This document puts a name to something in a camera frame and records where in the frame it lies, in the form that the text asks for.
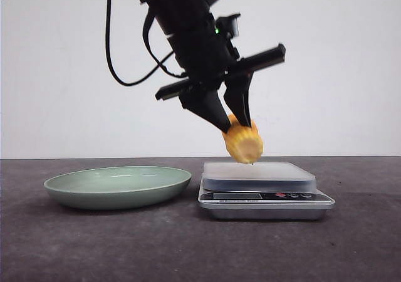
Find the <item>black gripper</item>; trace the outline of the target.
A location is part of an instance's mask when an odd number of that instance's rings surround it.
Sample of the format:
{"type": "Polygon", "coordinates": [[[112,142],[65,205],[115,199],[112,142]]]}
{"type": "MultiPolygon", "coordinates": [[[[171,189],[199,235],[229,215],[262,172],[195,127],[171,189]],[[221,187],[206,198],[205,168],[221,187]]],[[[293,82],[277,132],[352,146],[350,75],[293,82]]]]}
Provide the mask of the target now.
{"type": "Polygon", "coordinates": [[[219,130],[229,130],[231,123],[217,90],[189,91],[198,85],[217,89],[228,76],[225,80],[225,103],[242,126],[251,127],[249,87],[252,73],[283,62],[286,48],[279,44],[270,50],[241,58],[231,39],[216,34],[215,28],[215,21],[206,21],[187,33],[170,35],[168,42],[173,48],[176,61],[184,69],[179,78],[185,80],[160,88],[155,97],[157,100],[165,100],[179,96],[184,109],[219,130]]]}

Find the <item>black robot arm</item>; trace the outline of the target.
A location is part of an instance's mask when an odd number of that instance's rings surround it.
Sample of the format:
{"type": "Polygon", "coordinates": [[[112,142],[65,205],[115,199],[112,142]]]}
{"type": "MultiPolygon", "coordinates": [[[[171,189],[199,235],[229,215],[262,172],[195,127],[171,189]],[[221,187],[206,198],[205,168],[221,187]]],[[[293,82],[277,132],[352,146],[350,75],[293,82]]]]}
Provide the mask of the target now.
{"type": "Polygon", "coordinates": [[[143,29],[156,20],[172,47],[179,66],[180,81],[163,86],[156,99],[178,97],[182,107],[207,120],[222,132],[231,123],[217,91],[225,83],[224,100],[242,126],[251,126],[249,86],[253,73],[284,61],[283,44],[262,53],[241,58],[231,39],[237,36],[238,14],[214,19],[210,12],[218,0],[140,0],[149,6],[143,29]]]}

